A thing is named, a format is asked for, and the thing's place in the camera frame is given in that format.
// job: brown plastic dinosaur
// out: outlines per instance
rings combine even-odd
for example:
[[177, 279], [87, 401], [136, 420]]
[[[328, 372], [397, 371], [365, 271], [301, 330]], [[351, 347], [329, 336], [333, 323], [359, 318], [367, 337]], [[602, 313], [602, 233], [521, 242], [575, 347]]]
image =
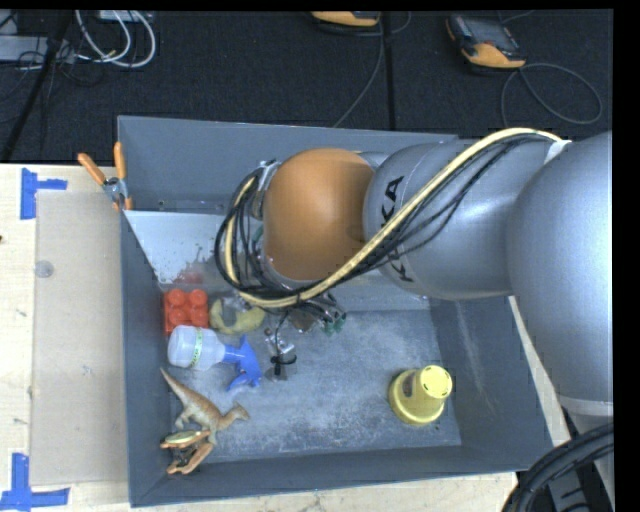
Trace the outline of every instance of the brown plastic dinosaur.
[[[182, 430], [184, 423], [192, 419], [208, 431], [207, 440], [198, 446], [186, 465], [180, 466], [176, 461], [167, 468], [167, 473], [170, 474], [177, 471], [188, 474], [198, 467], [216, 446], [216, 432], [228, 428], [237, 419], [248, 420], [249, 413], [240, 404], [234, 403], [233, 409], [223, 415], [208, 398], [188, 388], [164, 369], [160, 368], [160, 371], [171, 390], [182, 402], [183, 410], [175, 421], [176, 427]], [[204, 436], [197, 436], [193, 442], [200, 441], [202, 437]], [[167, 443], [162, 443], [160, 447], [168, 448], [170, 446]]]

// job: gray bin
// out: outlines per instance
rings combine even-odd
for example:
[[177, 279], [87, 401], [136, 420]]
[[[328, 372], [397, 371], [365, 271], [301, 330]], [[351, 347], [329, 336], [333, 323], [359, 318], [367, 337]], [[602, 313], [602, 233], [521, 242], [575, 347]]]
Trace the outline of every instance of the gray bin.
[[[137, 211], [151, 212], [220, 214], [242, 177], [260, 161], [282, 160], [303, 149], [334, 146], [391, 153], [455, 138], [118, 119], [129, 192]], [[227, 404], [221, 389], [230, 369], [218, 365], [194, 374], [169, 366], [163, 286], [145, 256], [145, 241], [124, 215], [121, 242], [129, 496], [134, 507], [520, 471], [553, 447], [507, 298], [428, 300], [424, 307], [355, 311], [344, 330], [331, 338], [311, 331], [292, 339], [298, 374], [235, 397], [251, 420], [221, 432], [219, 445], [194, 473], [167, 475], [171, 455], [159, 444], [174, 430], [181, 405], [159, 368], [219, 397], [213, 401], [223, 412]], [[260, 333], [251, 334], [250, 341], [264, 355]], [[386, 386], [396, 373], [425, 364], [445, 367], [454, 392], [436, 422], [412, 427], [394, 416], [386, 403]]]

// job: yellow cable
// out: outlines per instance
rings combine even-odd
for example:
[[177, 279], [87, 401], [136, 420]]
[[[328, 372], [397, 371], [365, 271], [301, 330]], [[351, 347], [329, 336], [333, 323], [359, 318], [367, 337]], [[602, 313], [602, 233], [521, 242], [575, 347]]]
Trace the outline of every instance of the yellow cable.
[[[343, 277], [347, 276], [353, 269], [359, 265], [373, 250], [382, 242], [388, 235], [391, 233], [422, 201], [424, 201], [433, 191], [442, 184], [451, 174], [453, 174], [458, 167], [464, 164], [467, 160], [472, 158], [474, 155], [489, 147], [492, 144], [500, 142], [509, 137], [514, 137], [516, 135], [541, 135], [543, 137], [547, 137], [553, 141], [559, 142], [562, 139], [557, 135], [552, 133], [543, 132], [540, 130], [535, 130], [532, 128], [507, 128], [506, 130], [501, 130], [499, 132], [488, 135], [487, 137], [479, 140], [475, 144], [469, 146], [466, 150], [456, 156], [451, 162], [445, 165], [438, 173], [433, 176], [413, 197], [405, 203], [400, 210], [387, 222], [384, 227], [382, 227], [372, 238], [369, 240], [365, 246], [360, 249], [349, 261], [347, 261], [342, 267], [340, 267], [336, 272], [331, 274], [326, 279], [320, 281], [312, 288], [301, 292], [299, 295], [295, 294], [290, 297], [285, 297], [282, 299], [261, 299], [260, 297], [254, 297], [253, 295], [246, 292], [239, 292], [240, 296], [246, 300], [247, 302], [254, 304], [263, 308], [286, 308], [289, 306], [295, 306], [298, 301], [304, 302], [309, 299], [312, 299], [316, 295], [320, 295], [325, 292], [332, 286], [334, 286], [338, 281], [340, 281]], [[240, 198], [244, 195], [249, 186], [253, 183], [253, 178], [250, 180], [240, 191], [238, 194], [238, 198], [236, 200], [235, 205], [238, 204]], [[231, 261], [231, 236], [230, 234], [233, 232], [233, 225], [235, 223], [235, 215], [231, 217], [229, 224], [227, 226], [227, 230], [225, 233], [225, 267], [227, 273], [231, 277], [231, 279], [237, 283], [236, 274], [233, 270], [233, 265]]]

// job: white plastic bottle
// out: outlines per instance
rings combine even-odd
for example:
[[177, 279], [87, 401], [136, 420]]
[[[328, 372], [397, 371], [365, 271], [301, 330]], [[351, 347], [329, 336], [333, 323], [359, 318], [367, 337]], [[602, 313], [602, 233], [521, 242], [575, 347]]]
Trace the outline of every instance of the white plastic bottle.
[[224, 345], [211, 329], [178, 325], [169, 337], [169, 362], [180, 368], [208, 370], [224, 358]]

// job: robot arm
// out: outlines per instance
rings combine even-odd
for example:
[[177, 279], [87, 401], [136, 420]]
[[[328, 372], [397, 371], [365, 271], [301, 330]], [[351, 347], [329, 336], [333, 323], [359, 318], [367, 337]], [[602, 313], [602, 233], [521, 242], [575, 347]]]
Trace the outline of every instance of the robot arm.
[[[562, 405], [611, 417], [611, 144], [611, 132], [574, 143], [517, 128], [389, 156], [308, 150], [262, 194], [260, 172], [245, 180], [216, 261], [247, 302], [274, 311], [373, 268], [432, 298], [513, 295]], [[256, 197], [263, 232], [245, 244], [247, 277], [233, 244]]]

